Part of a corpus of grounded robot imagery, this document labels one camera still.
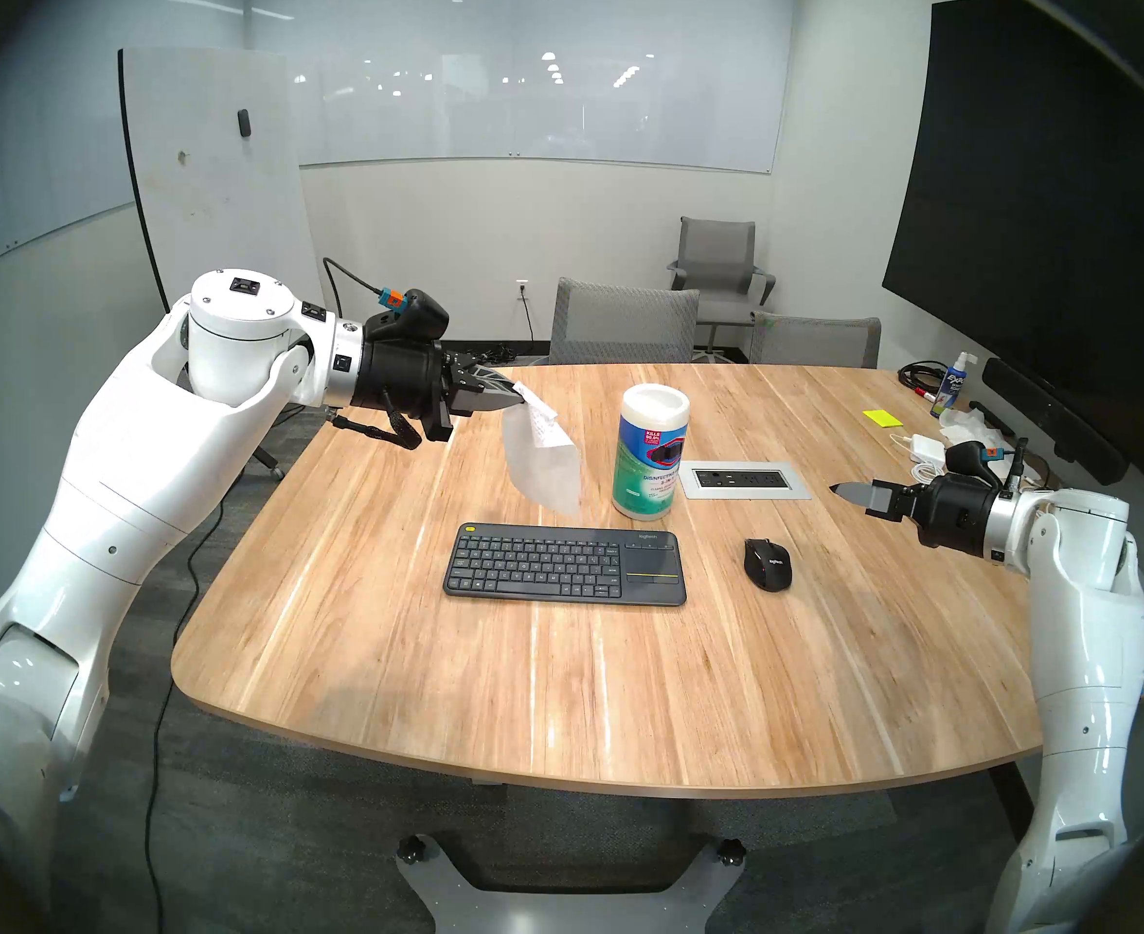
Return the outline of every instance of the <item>spray bottle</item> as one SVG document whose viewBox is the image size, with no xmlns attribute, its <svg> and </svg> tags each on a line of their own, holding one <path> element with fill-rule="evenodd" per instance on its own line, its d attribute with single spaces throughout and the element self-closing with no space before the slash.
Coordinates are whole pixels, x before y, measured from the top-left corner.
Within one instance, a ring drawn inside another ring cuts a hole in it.
<svg viewBox="0 0 1144 934">
<path fill-rule="evenodd" d="M 956 396 L 961 394 L 962 385 L 966 383 L 966 363 L 978 364 L 978 357 L 962 351 L 962 356 L 956 358 L 956 364 L 944 374 L 944 380 L 939 383 L 939 394 L 936 395 L 936 403 L 930 406 L 930 417 L 938 419 L 944 409 L 951 409 Z"/>
</svg>

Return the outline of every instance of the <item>disinfecting wipes container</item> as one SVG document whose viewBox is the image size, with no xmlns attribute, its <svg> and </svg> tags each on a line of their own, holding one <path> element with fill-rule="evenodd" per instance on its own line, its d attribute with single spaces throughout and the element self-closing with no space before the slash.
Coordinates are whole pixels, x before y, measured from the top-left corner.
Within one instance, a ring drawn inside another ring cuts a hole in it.
<svg viewBox="0 0 1144 934">
<path fill-rule="evenodd" d="M 672 510 L 689 398 L 667 385 L 633 385 L 619 409 L 612 501 L 629 519 L 656 520 Z"/>
</svg>

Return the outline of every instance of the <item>wipes label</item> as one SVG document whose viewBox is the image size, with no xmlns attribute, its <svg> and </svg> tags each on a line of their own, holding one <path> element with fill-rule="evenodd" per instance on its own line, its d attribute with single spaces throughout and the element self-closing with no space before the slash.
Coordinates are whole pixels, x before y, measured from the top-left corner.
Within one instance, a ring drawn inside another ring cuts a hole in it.
<svg viewBox="0 0 1144 934">
<path fill-rule="evenodd" d="M 653 432 L 619 419 L 612 497 L 622 508 L 653 516 L 672 505 L 686 430 Z"/>
</svg>

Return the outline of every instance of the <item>yellow sticky note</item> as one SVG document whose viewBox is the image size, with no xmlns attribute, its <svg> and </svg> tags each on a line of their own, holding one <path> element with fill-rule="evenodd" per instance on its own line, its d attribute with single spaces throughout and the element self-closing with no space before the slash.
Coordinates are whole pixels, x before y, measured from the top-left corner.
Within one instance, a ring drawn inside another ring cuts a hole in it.
<svg viewBox="0 0 1144 934">
<path fill-rule="evenodd" d="M 900 418 L 896 418 L 896 414 L 889 414 L 882 409 L 877 411 L 864 411 L 861 413 L 864 413 L 866 418 L 868 418 L 871 421 L 874 421 L 881 428 L 895 428 L 899 427 L 900 425 L 905 425 L 905 422 L 901 421 Z"/>
</svg>

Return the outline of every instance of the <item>whiteboard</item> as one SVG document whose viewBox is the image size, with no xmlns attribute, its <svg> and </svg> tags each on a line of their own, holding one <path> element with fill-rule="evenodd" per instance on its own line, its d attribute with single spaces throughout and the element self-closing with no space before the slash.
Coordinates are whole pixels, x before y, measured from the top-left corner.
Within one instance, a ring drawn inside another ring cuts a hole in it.
<svg viewBox="0 0 1144 934">
<path fill-rule="evenodd" d="M 240 0 L 39 0 L 0 52 L 0 254 L 130 203 L 122 45 L 243 46 Z"/>
<path fill-rule="evenodd" d="M 320 304 L 283 56 L 146 47 L 121 60 L 136 205 L 166 299 L 247 268 Z"/>
<path fill-rule="evenodd" d="M 288 58 L 303 165 L 518 156 L 768 172 L 793 1 L 254 0 L 283 17 L 254 18 L 251 35 Z"/>
</svg>

